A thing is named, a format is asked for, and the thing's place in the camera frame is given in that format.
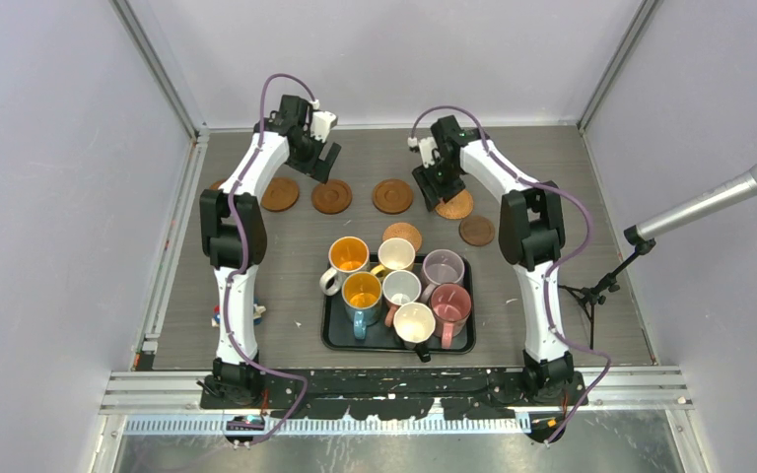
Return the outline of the woven rattan coaster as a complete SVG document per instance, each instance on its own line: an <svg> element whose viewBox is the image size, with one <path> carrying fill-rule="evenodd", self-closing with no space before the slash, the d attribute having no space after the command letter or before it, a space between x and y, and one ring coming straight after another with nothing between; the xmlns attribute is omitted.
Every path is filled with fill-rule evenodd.
<svg viewBox="0 0 757 473"><path fill-rule="evenodd" d="M468 217L474 209L474 199L468 190L462 190L449 201L441 201L435 212L447 220L462 220Z"/></svg>
<svg viewBox="0 0 757 473"><path fill-rule="evenodd" d="M408 241L416 252L423 244L421 232L412 224L406 222L397 222L389 225L382 234L382 240L387 241L391 238L402 238Z"/></svg>

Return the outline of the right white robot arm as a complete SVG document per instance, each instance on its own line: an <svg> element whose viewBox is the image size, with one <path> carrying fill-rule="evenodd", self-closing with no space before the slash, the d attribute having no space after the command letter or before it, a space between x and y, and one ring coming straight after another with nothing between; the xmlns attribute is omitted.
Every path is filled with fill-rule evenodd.
<svg viewBox="0 0 757 473"><path fill-rule="evenodd" d="M566 235L555 183L520 170L485 131L464 129L452 115L438 119L427 138L409 136L407 146L422 160L412 174L428 210L457 197L466 174L499 199L498 246L516 271L526 324L519 386L532 402L550 403L575 375L573 356L560 339L556 264Z"/></svg>

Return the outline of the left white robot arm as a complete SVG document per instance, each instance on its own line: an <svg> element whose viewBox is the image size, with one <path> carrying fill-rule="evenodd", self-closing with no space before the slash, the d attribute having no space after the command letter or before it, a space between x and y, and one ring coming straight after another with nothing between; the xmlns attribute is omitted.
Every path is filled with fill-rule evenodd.
<svg viewBox="0 0 757 473"><path fill-rule="evenodd" d="M198 199L202 248L219 292L219 342L205 392L241 408L254 406L264 389L254 333L254 286L267 251L261 199L277 169L286 165L318 182L328 180L340 146L328 141L336 114L318 101L285 95L278 109L253 128L251 143L234 172Z"/></svg>

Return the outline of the white mug orange inside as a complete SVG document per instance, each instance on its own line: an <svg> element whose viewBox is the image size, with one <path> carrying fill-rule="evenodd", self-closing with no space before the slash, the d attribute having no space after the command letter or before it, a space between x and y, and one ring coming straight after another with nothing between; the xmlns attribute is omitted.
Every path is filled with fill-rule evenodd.
<svg viewBox="0 0 757 473"><path fill-rule="evenodd" d="M334 296L343 287L348 276L363 271L370 261L368 245L356 236L345 236L331 244L328 250L329 267L320 276L318 284L325 296Z"/></svg>

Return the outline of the dark brown wooden coaster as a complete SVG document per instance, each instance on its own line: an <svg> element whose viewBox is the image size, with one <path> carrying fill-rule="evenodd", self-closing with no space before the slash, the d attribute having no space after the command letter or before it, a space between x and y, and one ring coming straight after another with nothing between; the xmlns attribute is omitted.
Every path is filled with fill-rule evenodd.
<svg viewBox="0 0 757 473"><path fill-rule="evenodd" d="M461 220L458 232L461 239L467 244L485 246L494 240L496 228L486 217L469 215Z"/></svg>

